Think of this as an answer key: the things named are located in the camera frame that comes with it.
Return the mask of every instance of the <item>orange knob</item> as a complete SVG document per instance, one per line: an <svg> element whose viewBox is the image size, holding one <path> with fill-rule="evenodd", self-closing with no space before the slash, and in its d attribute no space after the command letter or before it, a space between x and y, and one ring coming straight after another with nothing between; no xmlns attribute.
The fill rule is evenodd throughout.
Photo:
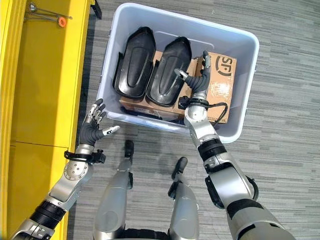
<svg viewBox="0 0 320 240"><path fill-rule="evenodd" d="M64 28L67 25L67 21L63 16L58 17L58 24L60 27Z"/></svg>

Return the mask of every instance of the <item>brown cardboard box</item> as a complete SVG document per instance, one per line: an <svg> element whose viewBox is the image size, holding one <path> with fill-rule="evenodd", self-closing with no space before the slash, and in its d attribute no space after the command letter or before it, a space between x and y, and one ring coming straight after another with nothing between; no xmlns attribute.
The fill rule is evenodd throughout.
<svg viewBox="0 0 320 240"><path fill-rule="evenodd" d="M161 56L162 52L156 51L153 58L153 64L156 63L156 60L159 61L161 59ZM191 60L189 68L187 69L189 75L195 75L197 64L197 59ZM191 96L191 92L192 90L190 89L190 87L188 87L186 83L183 84L178 99L183 96ZM120 103L127 110L157 116L162 118L163 120L181 119L185 115L185 110L178 108L178 101L176 101L175 104L171 107L164 107L147 100L145 97L142 100L135 100L122 96L120 99Z"/></svg>
<svg viewBox="0 0 320 240"><path fill-rule="evenodd" d="M209 104L216 104L225 102L230 106L232 97L233 81L236 70L236 59L228 56L209 52L211 56L211 77L208 88L207 100ZM156 51L153 63L160 60L162 52ZM199 59L192 59L187 72L190 76L199 76L202 69L202 57ZM179 97L191 97L192 91L187 84L184 84ZM131 111L136 111L144 114L149 114L162 118L163 120L182 119L185 115L185 110L178 108L178 101L171 107L159 106L146 98L142 100L134 100L126 97L121 97L120 103ZM215 121L220 116L224 106L209 108L208 119ZM229 108L226 115L221 119L220 123L226 123L229 116Z"/></svg>
<svg viewBox="0 0 320 240"><path fill-rule="evenodd" d="M227 103L228 111L220 120L220 123L223 124L228 121L229 117L237 60L213 52L209 52L209 55L211 56L211 75L206 100L209 104ZM196 76L201 75L200 70L203 68L202 61L203 58L200 57L196 68ZM209 121L213 122L217 120L224 108L224 106L209 108L207 111Z"/></svg>

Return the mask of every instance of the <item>yellow shelf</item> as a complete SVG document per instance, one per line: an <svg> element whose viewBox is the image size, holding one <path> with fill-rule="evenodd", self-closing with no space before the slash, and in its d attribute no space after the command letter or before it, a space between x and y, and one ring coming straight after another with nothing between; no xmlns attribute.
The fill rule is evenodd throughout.
<svg viewBox="0 0 320 240"><path fill-rule="evenodd" d="M25 0L1 1L3 239L44 199L63 173L63 152L76 144L91 1L33 2L72 19L65 28L51 21L24 22ZM21 197L31 204L20 205ZM65 216L52 239L66 239L67 224Z"/></svg>

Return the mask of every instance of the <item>white plastic bin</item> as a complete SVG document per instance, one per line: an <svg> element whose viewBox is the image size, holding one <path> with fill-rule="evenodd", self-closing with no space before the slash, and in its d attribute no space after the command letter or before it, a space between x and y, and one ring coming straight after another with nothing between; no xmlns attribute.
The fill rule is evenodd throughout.
<svg viewBox="0 0 320 240"><path fill-rule="evenodd" d="M153 30L156 48L159 51L163 51L176 37L185 36L190 40L192 57L200 56L203 50L207 50L237 59L228 122L218 124L216 128L223 143L237 140L242 131L257 62L257 37L233 27L135 3L120 5L113 16L97 94L97 97L103 98L106 103L107 117L164 131L189 133L184 125L129 115L121 110L120 96L112 87L118 54L125 51L128 37L143 26Z"/></svg>

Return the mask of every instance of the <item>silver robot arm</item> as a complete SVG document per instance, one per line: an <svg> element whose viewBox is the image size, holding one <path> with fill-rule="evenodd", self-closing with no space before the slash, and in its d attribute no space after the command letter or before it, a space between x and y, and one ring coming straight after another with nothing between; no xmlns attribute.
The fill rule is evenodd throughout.
<svg viewBox="0 0 320 240"><path fill-rule="evenodd" d="M188 76L178 69L175 72L193 90L191 99L184 102L184 123L208 174L205 183L211 200L218 208L226 209L234 240L294 240L275 216L256 201L257 185L241 171L209 122L207 109L212 105L207 102L207 91L211 63L207 51L203 52L203 58L201 77Z"/></svg>
<svg viewBox="0 0 320 240"><path fill-rule="evenodd" d="M102 150L94 152L97 140L116 132L120 127L113 126L99 130L99 124L106 115L105 105L98 99L86 115L79 133L79 145L75 153L66 151L69 159L61 178L49 191L34 213L26 219L11 237L12 240L48 240L55 227L79 198L83 185L93 175L93 164L104 163L106 156Z"/></svg>

